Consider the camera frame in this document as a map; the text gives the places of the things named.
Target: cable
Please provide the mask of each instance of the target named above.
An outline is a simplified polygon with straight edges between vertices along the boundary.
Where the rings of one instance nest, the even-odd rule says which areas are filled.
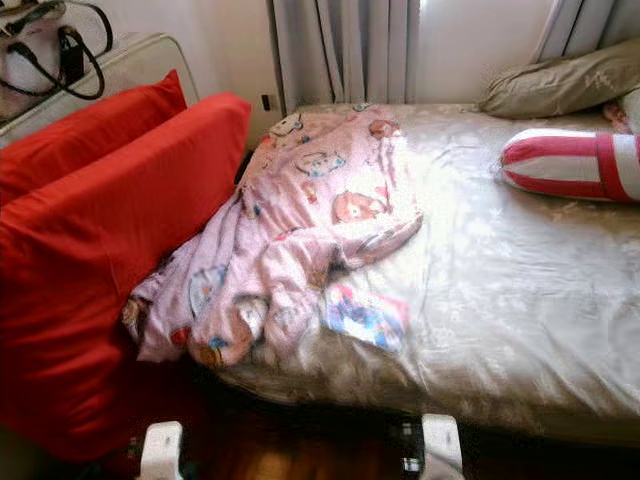
[[[14,92],[20,93],[22,95],[30,96],[30,97],[46,97],[55,93],[58,90],[64,90],[67,93],[83,100],[96,100],[102,96],[105,89],[105,80],[104,80],[104,74],[102,73],[102,70],[100,69],[100,65],[98,64],[97,57],[104,55],[105,53],[107,53],[113,48],[113,29],[111,28],[111,23],[109,22],[107,15],[104,13],[104,11],[101,8],[90,3],[76,1],[76,0],[52,0],[52,1],[42,2],[38,4],[38,6],[35,9],[33,9],[31,12],[29,12],[27,15],[25,15],[21,19],[15,22],[6,24],[4,27],[4,30],[9,34],[11,34],[12,36],[16,36],[20,32],[22,32],[22,30],[27,24],[43,18],[47,13],[57,8],[58,5],[65,4],[65,3],[70,3],[73,5],[79,5],[79,6],[92,9],[100,17],[100,20],[102,21],[102,24],[104,26],[106,37],[107,37],[106,44],[102,52],[100,52],[98,55],[95,55],[95,56],[93,55],[91,50],[87,47],[87,45],[84,43],[84,41],[82,40],[82,37],[80,36],[77,30],[73,29],[72,27],[60,27],[60,29],[58,29],[58,36],[60,38],[61,48],[64,46],[65,43],[68,45],[69,41],[67,37],[71,37],[78,43],[78,45],[82,48],[83,52],[89,58],[89,62],[95,69],[96,75],[98,77],[98,83],[99,83],[98,91],[93,95],[87,95],[87,94],[83,94],[83,93],[79,93],[74,90],[71,90],[65,84],[62,83],[62,80],[63,80],[62,68],[60,68],[58,71],[58,78],[57,79],[54,78],[49,72],[47,72],[42,67],[42,65],[40,65],[40,63],[38,62],[38,58],[31,51],[31,49],[29,49],[29,47],[27,47],[22,42],[17,42],[9,45],[9,47],[7,48],[7,52],[9,53],[15,52],[21,55],[29,63],[31,63],[31,65],[33,65],[33,67],[36,70],[38,70],[38,72],[40,72],[41,75],[43,75],[47,80],[49,80],[53,84],[53,86],[47,90],[32,91],[32,90],[26,90],[26,89],[17,87],[15,85],[12,85],[2,78],[0,78],[0,86],[5,87]]]
[[[91,53],[91,50],[84,43],[84,41],[82,40],[82,37],[80,36],[80,34],[78,33],[77,30],[75,30],[72,27],[68,27],[67,26],[67,27],[60,27],[58,32],[59,32],[59,35],[61,36],[61,38],[63,36],[68,36],[68,37],[73,38],[76,42],[78,42],[78,45],[80,45],[80,47],[82,48],[84,53],[89,58],[89,62],[91,63],[91,65],[95,69],[96,75],[98,77],[98,91],[96,93],[94,93],[94,94],[80,93],[80,92],[77,92],[75,90],[72,90],[71,88],[69,88],[68,86],[66,86],[62,82],[60,82],[57,78],[55,78],[53,75],[51,75],[49,72],[47,72],[42,65],[40,65],[40,63],[38,62],[38,57],[36,57],[36,55],[31,51],[31,49],[29,47],[27,47],[22,42],[12,43],[11,45],[9,45],[9,48],[7,48],[7,51],[9,53],[17,53],[18,55],[23,57],[25,60],[27,60],[31,65],[33,65],[33,67],[43,77],[45,77],[47,80],[49,80],[54,85],[54,88],[57,87],[57,88],[59,88],[61,90],[64,90],[65,92],[73,95],[74,97],[80,98],[82,100],[96,100],[96,99],[100,98],[102,96],[102,94],[104,93],[105,80],[104,80],[104,74],[102,73],[102,69],[100,68],[100,65],[98,64],[98,60],[93,55],[93,53]],[[2,80],[2,84],[6,86],[7,82]]]

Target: black cable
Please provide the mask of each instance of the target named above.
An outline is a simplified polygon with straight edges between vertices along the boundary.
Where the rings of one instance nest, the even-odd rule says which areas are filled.
[[[76,42],[78,42],[78,45],[80,45],[80,47],[82,48],[84,53],[89,58],[89,62],[91,63],[91,65],[95,69],[96,75],[98,77],[98,91],[96,93],[93,93],[93,94],[80,93],[80,92],[77,92],[75,90],[72,90],[71,88],[66,86],[64,83],[60,82],[57,78],[55,78],[53,75],[51,75],[49,72],[47,72],[42,65],[40,65],[36,55],[31,51],[31,49],[29,47],[27,47],[22,42],[12,43],[11,45],[9,45],[9,48],[7,49],[7,51],[9,53],[17,53],[18,55],[22,56],[31,65],[33,65],[33,67],[43,77],[45,77],[47,80],[49,80],[55,86],[54,88],[59,88],[61,90],[64,90],[65,92],[73,95],[74,97],[80,98],[82,100],[96,100],[96,99],[100,98],[102,96],[102,94],[104,93],[105,80],[104,80],[104,74],[102,73],[102,69],[100,68],[100,65],[98,64],[98,60],[93,55],[93,53],[91,53],[91,50],[84,43],[84,41],[82,40],[82,37],[80,36],[80,34],[78,33],[77,30],[75,30],[72,27],[60,27],[59,33],[60,33],[61,36],[69,36],[69,37],[73,38]]]
[[[7,15],[13,15],[16,12],[21,12],[23,10],[28,10],[31,7],[35,7],[38,5],[38,0],[21,0],[19,5],[7,6],[6,2],[0,0],[0,17],[4,17]]]
[[[104,80],[104,74],[102,73],[102,70],[100,69],[100,66],[97,62],[97,57],[104,55],[105,53],[107,53],[113,48],[113,29],[111,28],[111,23],[109,22],[107,15],[104,13],[104,11],[100,7],[97,7],[96,5],[93,5],[91,3],[80,2],[76,0],[51,0],[47,2],[42,2],[38,4],[38,6],[34,10],[29,12],[20,20],[16,22],[8,23],[7,25],[5,25],[5,30],[10,32],[12,35],[17,35],[24,29],[24,27],[27,24],[41,19],[51,10],[55,9],[59,4],[64,4],[64,3],[70,3],[70,4],[90,8],[100,17],[100,20],[102,21],[102,24],[104,26],[106,37],[107,37],[106,44],[102,52],[100,52],[98,55],[95,55],[95,56],[93,55],[91,50],[86,46],[86,44],[82,40],[82,37],[76,30],[71,29],[71,27],[61,27],[58,30],[60,42],[61,42],[61,48],[63,46],[62,42],[66,42],[68,44],[68,39],[66,38],[66,36],[69,36],[74,40],[76,40],[76,42],[78,42],[78,44],[80,45],[84,53],[89,58],[89,62],[91,63],[93,68],[96,70],[96,75],[98,76],[98,82],[99,82],[98,92],[93,95],[85,95],[69,89],[66,85],[62,83],[62,68],[60,68],[60,70],[58,71],[58,78],[55,79],[51,74],[49,74],[49,72],[47,72],[40,65],[37,57],[33,54],[31,49],[29,49],[29,47],[27,47],[22,42],[17,42],[10,45],[7,51],[9,53],[16,52],[22,57],[24,57],[29,63],[31,63],[31,65],[33,65],[38,70],[38,72],[40,72],[41,75],[47,78],[53,84],[53,86],[47,90],[42,90],[42,91],[25,90],[23,88],[10,84],[9,82],[7,82],[2,78],[0,78],[0,86],[3,86],[9,90],[12,90],[14,92],[20,93],[22,95],[30,96],[30,97],[46,97],[58,90],[64,90],[67,93],[70,93],[71,95],[74,95],[75,97],[81,98],[83,100],[96,100],[102,96],[105,88],[105,80]]]
[[[113,29],[111,28],[111,23],[109,22],[109,18],[97,5],[87,2],[81,2],[78,0],[48,0],[46,2],[39,3],[37,7],[27,13],[24,17],[16,20],[15,22],[9,22],[4,26],[4,30],[10,33],[12,36],[18,35],[24,28],[32,22],[38,21],[43,18],[47,13],[54,10],[60,4],[69,3],[71,5],[78,5],[81,7],[86,7],[93,10],[100,20],[102,21],[102,25],[104,26],[104,31],[107,35],[107,41],[104,49],[100,52],[97,57],[107,53],[109,50],[113,48]]]

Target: mattress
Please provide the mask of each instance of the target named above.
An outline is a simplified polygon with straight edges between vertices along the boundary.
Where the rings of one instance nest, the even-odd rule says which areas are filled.
[[[258,345],[220,376],[280,402],[447,413],[640,445],[640,208],[525,193],[496,179],[502,145],[525,128],[609,126],[597,114],[508,121],[467,105],[393,108],[423,228],[387,259],[332,280],[408,302],[404,348],[384,352],[318,318],[290,357]]]

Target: colorful cloth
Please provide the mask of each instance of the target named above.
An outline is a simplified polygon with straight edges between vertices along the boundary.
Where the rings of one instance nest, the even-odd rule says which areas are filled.
[[[328,298],[323,317],[327,327],[389,352],[401,349],[408,323],[406,302],[354,292],[344,285],[329,287]]]
[[[275,125],[202,234],[134,290],[152,303],[139,358],[174,359],[188,347],[203,364],[234,364],[262,337],[290,353],[331,269],[375,262],[420,228],[403,152],[379,106]]]

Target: pillow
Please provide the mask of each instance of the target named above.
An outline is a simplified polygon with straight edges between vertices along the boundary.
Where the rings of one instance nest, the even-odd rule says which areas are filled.
[[[640,87],[640,37],[577,57],[502,73],[478,103],[496,117],[565,115]]]
[[[640,202],[640,136],[533,128],[509,140],[502,176],[536,193]]]
[[[0,205],[117,150],[187,108],[178,73],[118,93],[0,151]]]
[[[2,209],[0,424],[68,460],[126,445],[149,394],[120,310],[231,195],[248,118],[210,97]]]
[[[627,114],[627,125],[633,133],[640,135],[640,88],[627,93],[619,103]]]

